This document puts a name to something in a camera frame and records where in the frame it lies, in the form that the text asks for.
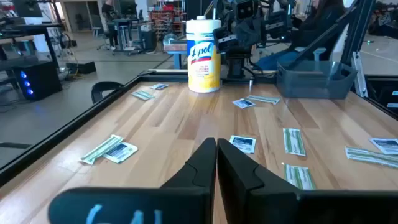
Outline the black chair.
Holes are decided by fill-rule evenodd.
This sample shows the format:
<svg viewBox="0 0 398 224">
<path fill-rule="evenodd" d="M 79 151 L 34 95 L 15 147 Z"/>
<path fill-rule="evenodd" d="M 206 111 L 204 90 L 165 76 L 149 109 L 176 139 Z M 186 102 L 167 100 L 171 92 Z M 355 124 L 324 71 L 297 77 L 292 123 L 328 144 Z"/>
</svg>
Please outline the black chair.
<svg viewBox="0 0 398 224">
<path fill-rule="evenodd" d="M 91 100 L 93 104 L 101 101 L 104 96 L 103 93 L 106 91 L 118 91 L 124 87 L 123 84 L 113 81 L 103 81 L 95 83 L 91 88 Z"/>
</svg>

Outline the grey equipment cart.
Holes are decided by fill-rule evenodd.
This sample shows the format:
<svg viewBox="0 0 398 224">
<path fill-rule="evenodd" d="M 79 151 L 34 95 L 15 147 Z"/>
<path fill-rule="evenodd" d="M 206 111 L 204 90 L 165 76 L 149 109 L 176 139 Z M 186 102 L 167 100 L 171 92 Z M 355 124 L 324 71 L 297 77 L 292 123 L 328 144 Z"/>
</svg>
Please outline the grey equipment cart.
<svg viewBox="0 0 398 224">
<path fill-rule="evenodd" d="M 118 46 L 113 53 L 121 52 L 127 55 L 140 54 L 146 51 L 142 28 L 152 28 L 153 22 L 140 22 L 134 19 L 115 19 L 113 22 L 118 34 Z"/>
</svg>

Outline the black floor box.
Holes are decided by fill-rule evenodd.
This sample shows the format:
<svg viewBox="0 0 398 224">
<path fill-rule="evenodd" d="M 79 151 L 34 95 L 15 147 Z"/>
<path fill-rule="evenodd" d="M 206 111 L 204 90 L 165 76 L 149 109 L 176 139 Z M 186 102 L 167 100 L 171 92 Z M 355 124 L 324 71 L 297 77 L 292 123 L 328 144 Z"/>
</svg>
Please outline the black floor box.
<svg viewBox="0 0 398 224">
<path fill-rule="evenodd" d="M 96 71 L 96 66 L 94 62 L 66 63 L 65 66 L 69 69 L 70 73 L 90 74 Z"/>
</svg>

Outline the black desk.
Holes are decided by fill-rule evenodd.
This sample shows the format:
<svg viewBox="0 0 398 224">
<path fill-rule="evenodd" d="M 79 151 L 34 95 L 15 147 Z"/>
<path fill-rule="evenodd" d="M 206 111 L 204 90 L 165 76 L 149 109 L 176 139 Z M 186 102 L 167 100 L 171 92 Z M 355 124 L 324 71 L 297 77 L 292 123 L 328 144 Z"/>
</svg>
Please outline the black desk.
<svg viewBox="0 0 398 224">
<path fill-rule="evenodd" d="M 59 67 L 58 61 L 57 61 L 57 56 L 55 54 L 55 51 L 53 49 L 48 28 L 62 28 L 63 26 L 61 24 L 21 24 L 21 25 L 14 25 L 11 26 L 10 28 L 0 28 L 0 33 L 3 34 L 1 37 L 2 39 L 6 38 L 15 38 L 17 36 L 29 36 L 29 35 L 44 35 L 45 37 L 45 42 L 47 44 L 47 47 L 49 49 L 49 53 L 52 59 L 52 62 L 56 65 L 56 67 Z"/>
</svg>

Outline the red parts shelf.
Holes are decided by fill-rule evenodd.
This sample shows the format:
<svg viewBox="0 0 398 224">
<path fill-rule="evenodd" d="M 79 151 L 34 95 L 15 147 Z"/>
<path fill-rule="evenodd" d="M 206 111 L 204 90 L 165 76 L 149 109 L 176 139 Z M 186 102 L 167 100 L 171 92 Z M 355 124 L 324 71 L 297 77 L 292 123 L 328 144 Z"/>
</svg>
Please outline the red parts shelf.
<svg viewBox="0 0 398 224">
<path fill-rule="evenodd" d="M 158 0 L 149 8 L 148 13 L 158 41 L 162 41 L 163 37 L 169 33 L 177 37 L 183 35 L 185 4 L 182 0 Z"/>
</svg>

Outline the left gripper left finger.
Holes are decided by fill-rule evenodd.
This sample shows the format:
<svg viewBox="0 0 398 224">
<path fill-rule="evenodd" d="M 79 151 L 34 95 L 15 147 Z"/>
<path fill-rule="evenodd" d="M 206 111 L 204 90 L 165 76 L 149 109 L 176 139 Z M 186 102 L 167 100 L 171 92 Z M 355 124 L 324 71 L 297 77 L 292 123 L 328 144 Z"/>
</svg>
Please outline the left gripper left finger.
<svg viewBox="0 0 398 224">
<path fill-rule="evenodd" d="M 159 188 L 79 187 L 50 203 L 51 224 L 212 224 L 217 144 L 206 138 Z"/>
</svg>

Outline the black diagonal frame strut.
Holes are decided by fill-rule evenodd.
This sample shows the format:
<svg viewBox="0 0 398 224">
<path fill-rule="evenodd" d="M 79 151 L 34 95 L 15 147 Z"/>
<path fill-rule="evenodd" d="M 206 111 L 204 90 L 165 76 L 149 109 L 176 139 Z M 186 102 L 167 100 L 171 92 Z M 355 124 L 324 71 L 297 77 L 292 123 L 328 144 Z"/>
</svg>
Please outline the black diagonal frame strut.
<svg viewBox="0 0 398 224">
<path fill-rule="evenodd" d="M 291 62 L 288 63 L 288 68 L 294 68 L 298 63 L 304 60 L 309 53 L 312 53 L 316 48 L 323 45 L 326 41 L 332 38 L 335 34 L 340 33 L 349 25 L 349 11 L 336 20 L 336 22 L 326 30 L 322 35 L 315 39 L 305 50 L 299 53 Z"/>
</svg>

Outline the person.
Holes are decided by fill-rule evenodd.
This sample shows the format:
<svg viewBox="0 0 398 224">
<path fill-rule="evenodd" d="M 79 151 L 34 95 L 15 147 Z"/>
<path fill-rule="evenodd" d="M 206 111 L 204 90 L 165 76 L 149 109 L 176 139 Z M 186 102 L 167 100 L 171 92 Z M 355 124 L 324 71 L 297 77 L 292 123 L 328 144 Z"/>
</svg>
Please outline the person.
<svg viewBox="0 0 398 224">
<path fill-rule="evenodd" d="M 104 0 L 101 13 L 105 18 L 108 28 L 110 49 L 115 50 L 118 45 L 118 34 L 114 25 L 114 20 L 117 18 L 117 14 L 113 7 L 113 0 Z"/>
<path fill-rule="evenodd" d="M 261 70 L 277 70 L 279 62 L 293 60 L 299 54 L 295 48 L 309 46 L 345 13 L 343 0 L 313 0 L 312 9 L 312 13 L 301 22 L 298 31 L 292 34 L 292 43 L 287 49 L 256 62 Z"/>
</svg>

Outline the grey plastic bin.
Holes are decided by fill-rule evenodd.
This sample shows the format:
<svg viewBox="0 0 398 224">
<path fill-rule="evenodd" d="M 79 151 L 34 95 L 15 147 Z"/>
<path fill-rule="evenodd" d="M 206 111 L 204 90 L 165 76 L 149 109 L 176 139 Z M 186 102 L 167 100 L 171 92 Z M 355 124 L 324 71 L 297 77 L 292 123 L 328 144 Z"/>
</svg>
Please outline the grey plastic bin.
<svg viewBox="0 0 398 224">
<path fill-rule="evenodd" d="M 335 61 L 277 64 L 276 86 L 286 98 L 344 99 L 358 71 Z"/>
</svg>

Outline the aluminium frame post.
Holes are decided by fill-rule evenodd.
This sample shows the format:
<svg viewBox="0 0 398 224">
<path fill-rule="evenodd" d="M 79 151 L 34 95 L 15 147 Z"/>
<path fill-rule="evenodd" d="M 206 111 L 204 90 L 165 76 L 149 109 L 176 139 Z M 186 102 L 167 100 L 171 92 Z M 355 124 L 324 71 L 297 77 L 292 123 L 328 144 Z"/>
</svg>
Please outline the aluminium frame post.
<svg viewBox="0 0 398 224">
<path fill-rule="evenodd" d="M 354 81 L 355 92 L 360 97 L 367 98 L 368 90 L 367 90 L 365 75 L 363 72 L 363 64 L 360 52 L 353 52 L 351 64 L 352 67 L 358 71 L 356 79 Z"/>
</svg>

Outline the green striped bandage packet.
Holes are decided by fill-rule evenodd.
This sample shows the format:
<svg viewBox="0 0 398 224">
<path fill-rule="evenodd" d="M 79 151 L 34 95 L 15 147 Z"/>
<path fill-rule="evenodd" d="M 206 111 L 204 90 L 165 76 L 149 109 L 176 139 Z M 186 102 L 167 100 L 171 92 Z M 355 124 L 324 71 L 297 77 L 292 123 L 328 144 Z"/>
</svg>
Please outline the green striped bandage packet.
<svg viewBox="0 0 398 224">
<path fill-rule="evenodd" d="M 257 96 L 257 95 L 249 95 L 248 99 L 250 100 L 256 100 L 256 101 L 261 101 L 265 103 L 271 103 L 273 105 L 278 104 L 280 101 L 280 98 L 273 98 L 273 97 L 265 97 L 265 96 Z"/>
<path fill-rule="evenodd" d="M 299 129 L 284 128 L 283 135 L 285 153 L 306 156 L 303 139 Z"/>
<path fill-rule="evenodd" d="M 398 156 L 376 153 L 354 147 L 345 147 L 345 153 L 347 158 L 351 160 L 368 162 L 398 169 Z"/>
<path fill-rule="evenodd" d="M 147 93 L 147 92 L 142 91 L 142 90 L 132 92 L 131 95 L 136 97 L 136 98 L 139 98 L 141 100 L 144 100 L 144 101 L 147 101 L 147 100 L 155 98 L 154 95 L 151 95 L 150 93 Z"/>
<path fill-rule="evenodd" d="M 285 180 L 302 190 L 315 190 L 316 186 L 308 167 L 284 164 Z"/>
<path fill-rule="evenodd" d="M 103 154 L 110 151 L 113 147 L 117 146 L 123 141 L 123 137 L 112 134 L 109 139 L 102 142 L 99 146 L 88 152 L 86 155 L 80 158 L 81 162 L 89 165 L 93 165 L 95 159 L 101 157 Z"/>
</svg>

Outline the black upright frame post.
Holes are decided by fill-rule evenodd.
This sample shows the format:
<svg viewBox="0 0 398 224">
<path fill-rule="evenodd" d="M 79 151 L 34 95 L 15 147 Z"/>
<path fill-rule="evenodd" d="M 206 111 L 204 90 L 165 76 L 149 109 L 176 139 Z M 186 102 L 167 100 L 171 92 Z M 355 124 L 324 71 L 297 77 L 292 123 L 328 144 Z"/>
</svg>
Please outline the black upright frame post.
<svg viewBox="0 0 398 224">
<path fill-rule="evenodd" d="M 376 0 L 354 0 L 349 9 L 348 33 L 345 39 L 340 62 L 351 66 L 353 52 L 359 52 Z"/>
</svg>

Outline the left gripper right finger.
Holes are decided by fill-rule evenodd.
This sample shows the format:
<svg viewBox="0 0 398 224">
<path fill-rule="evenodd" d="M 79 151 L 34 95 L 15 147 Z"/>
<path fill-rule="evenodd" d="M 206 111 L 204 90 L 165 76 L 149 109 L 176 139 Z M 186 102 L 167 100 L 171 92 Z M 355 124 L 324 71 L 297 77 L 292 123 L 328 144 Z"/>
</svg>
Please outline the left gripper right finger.
<svg viewBox="0 0 398 224">
<path fill-rule="evenodd" d="M 398 191 L 301 190 L 218 140 L 229 224 L 398 224 Z"/>
</svg>

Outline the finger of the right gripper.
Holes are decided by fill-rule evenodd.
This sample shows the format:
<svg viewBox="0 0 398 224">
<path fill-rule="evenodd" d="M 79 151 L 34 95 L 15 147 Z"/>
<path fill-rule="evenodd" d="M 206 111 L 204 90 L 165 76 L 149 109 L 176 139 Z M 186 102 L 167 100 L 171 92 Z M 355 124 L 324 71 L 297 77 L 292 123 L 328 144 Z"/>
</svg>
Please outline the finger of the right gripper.
<svg viewBox="0 0 398 224">
<path fill-rule="evenodd" d="M 292 15 L 287 11 L 272 12 L 265 21 L 269 35 L 287 35 L 292 30 Z"/>
<path fill-rule="evenodd" d="M 213 31 L 217 52 L 227 52 L 238 46 L 236 35 L 231 33 L 226 26 Z"/>
</svg>

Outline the black monitor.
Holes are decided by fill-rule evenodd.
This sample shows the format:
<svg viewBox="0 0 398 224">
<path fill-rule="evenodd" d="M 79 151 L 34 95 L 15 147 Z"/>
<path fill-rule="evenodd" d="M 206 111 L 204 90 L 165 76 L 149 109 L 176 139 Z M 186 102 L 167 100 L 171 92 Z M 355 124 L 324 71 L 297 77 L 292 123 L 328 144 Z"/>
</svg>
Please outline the black monitor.
<svg viewBox="0 0 398 224">
<path fill-rule="evenodd" d="M 19 17 L 42 17 L 37 0 L 12 0 Z"/>
</svg>

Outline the blue-legged wooden table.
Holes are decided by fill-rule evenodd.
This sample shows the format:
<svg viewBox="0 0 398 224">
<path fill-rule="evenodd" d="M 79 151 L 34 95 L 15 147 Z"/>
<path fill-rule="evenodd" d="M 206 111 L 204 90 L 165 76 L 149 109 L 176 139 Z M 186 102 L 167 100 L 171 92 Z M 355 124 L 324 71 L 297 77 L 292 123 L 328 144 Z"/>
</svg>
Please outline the blue-legged wooden table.
<svg viewBox="0 0 398 224">
<path fill-rule="evenodd" d="M 174 58 L 174 69 L 180 70 L 182 68 L 182 55 L 187 53 L 187 41 L 186 38 L 181 39 L 169 39 L 164 41 L 164 50 L 173 55 Z"/>
</svg>

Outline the black table frame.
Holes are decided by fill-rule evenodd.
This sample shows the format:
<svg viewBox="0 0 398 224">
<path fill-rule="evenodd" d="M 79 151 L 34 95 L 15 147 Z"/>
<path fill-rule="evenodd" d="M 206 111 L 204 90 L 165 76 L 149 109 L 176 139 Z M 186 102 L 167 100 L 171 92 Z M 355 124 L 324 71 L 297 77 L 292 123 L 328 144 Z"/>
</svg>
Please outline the black table frame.
<svg viewBox="0 0 398 224">
<path fill-rule="evenodd" d="M 181 72 L 155 72 L 151 71 L 148 73 L 143 73 L 134 77 L 131 81 L 127 82 L 122 88 L 116 90 L 116 92 L 108 95 L 105 99 L 95 103 L 93 106 L 89 107 L 82 114 L 78 115 L 76 118 L 72 119 L 70 122 L 62 126 L 60 129 L 56 130 L 54 133 L 39 141 L 36 144 L 30 145 L 27 148 L 27 152 L 17 156 L 11 162 L 8 162 L 4 166 L 0 166 L 0 187 L 7 184 L 15 176 L 20 174 L 24 169 L 28 168 L 35 161 L 40 159 L 44 154 L 48 153 L 57 144 L 60 144 L 64 139 L 72 135 L 75 131 L 81 128 L 89 120 L 94 118 L 98 113 L 102 112 L 107 106 L 112 104 L 123 94 L 130 91 L 140 82 L 177 82 L 185 83 L 188 82 L 187 72 L 179 70 Z M 398 82 L 398 75 L 364 75 L 366 81 L 370 80 L 382 80 Z M 221 78 L 222 84 L 232 84 L 232 85 L 246 85 L 249 84 L 251 79 L 248 78 Z M 276 84 L 276 76 L 274 78 L 262 77 L 261 75 L 256 75 L 254 79 L 255 84 Z M 388 114 L 390 117 L 398 120 L 398 114 L 394 114 L 387 109 L 384 109 L 379 103 L 376 103 L 373 99 L 367 100 L 375 107 L 380 109 L 382 112 Z"/>
</svg>

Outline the black computer tower with lights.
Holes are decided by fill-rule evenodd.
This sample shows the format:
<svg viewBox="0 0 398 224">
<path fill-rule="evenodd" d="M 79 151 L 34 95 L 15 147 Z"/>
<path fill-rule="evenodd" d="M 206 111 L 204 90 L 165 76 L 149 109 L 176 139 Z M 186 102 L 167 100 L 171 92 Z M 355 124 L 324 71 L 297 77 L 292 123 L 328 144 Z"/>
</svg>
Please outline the black computer tower with lights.
<svg viewBox="0 0 398 224">
<path fill-rule="evenodd" d="M 62 91 L 58 70 L 53 62 L 39 61 L 15 67 L 14 74 L 27 100 L 38 101 Z"/>
</svg>

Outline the yellow white Lysol wipes canister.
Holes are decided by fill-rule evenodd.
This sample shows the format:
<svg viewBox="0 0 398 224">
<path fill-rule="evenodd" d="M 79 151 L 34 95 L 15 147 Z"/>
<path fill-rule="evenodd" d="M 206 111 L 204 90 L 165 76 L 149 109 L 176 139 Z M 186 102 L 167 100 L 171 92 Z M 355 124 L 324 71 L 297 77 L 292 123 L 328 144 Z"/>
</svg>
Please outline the yellow white Lysol wipes canister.
<svg viewBox="0 0 398 224">
<path fill-rule="evenodd" d="M 197 93 L 211 93 L 221 86 L 221 54 L 213 31 L 220 20 L 197 16 L 186 23 L 188 87 Z"/>
</svg>

